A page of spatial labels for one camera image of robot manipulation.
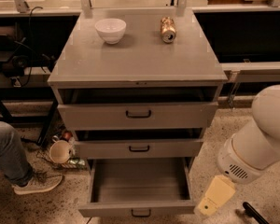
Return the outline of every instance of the person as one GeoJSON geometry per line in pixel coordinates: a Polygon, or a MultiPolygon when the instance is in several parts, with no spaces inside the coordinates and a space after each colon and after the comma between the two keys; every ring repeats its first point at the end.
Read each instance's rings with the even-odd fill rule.
{"type": "Polygon", "coordinates": [[[63,180],[59,173],[37,172],[28,162],[16,129],[0,121],[0,171],[18,195],[46,192],[63,180]]]}

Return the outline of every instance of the white bowl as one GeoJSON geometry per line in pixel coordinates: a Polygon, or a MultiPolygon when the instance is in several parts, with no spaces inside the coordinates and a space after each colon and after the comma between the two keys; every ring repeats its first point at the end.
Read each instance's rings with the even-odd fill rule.
{"type": "Polygon", "coordinates": [[[116,44],[122,39],[127,24],[121,19],[102,19],[94,26],[98,35],[106,43],[116,44]]]}

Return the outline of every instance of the drawer handle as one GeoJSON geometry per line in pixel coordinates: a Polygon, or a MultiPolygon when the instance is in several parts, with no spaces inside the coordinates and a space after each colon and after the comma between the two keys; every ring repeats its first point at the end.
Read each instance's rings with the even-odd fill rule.
{"type": "Polygon", "coordinates": [[[139,113],[133,114],[132,112],[129,112],[129,110],[127,110],[125,112],[125,115],[129,119],[147,119],[151,117],[151,110],[148,110],[148,112],[145,114],[139,114],[139,113]]]}
{"type": "Polygon", "coordinates": [[[148,209],[148,210],[143,210],[143,209],[141,209],[141,210],[133,210],[132,209],[132,216],[133,217],[150,217],[151,216],[151,210],[150,209],[148,209]]]}
{"type": "Polygon", "coordinates": [[[150,146],[147,147],[132,147],[129,146],[130,152],[149,152],[150,146]]]}

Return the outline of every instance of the copper can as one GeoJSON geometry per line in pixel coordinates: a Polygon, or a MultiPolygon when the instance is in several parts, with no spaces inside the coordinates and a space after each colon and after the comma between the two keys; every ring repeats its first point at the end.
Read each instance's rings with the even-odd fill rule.
{"type": "Polygon", "coordinates": [[[161,19],[161,38],[165,43],[172,43],[176,37],[175,22],[170,17],[161,19]]]}

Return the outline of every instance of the gray drawer cabinet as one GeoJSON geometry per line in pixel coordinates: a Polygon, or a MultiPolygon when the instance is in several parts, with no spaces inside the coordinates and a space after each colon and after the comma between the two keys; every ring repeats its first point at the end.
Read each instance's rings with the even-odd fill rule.
{"type": "Polygon", "coordinates": [[[173,7],[82,14],[49,77],[90,172],[84,217],[193,213],[189,171],[226,76],[191,9],[176,14],[173,7]],[[178,28],[170,45],[158,35],[164,16],[178,28]],[[105,17],[127,22],[115,46],[94,29],[105,17]]]}

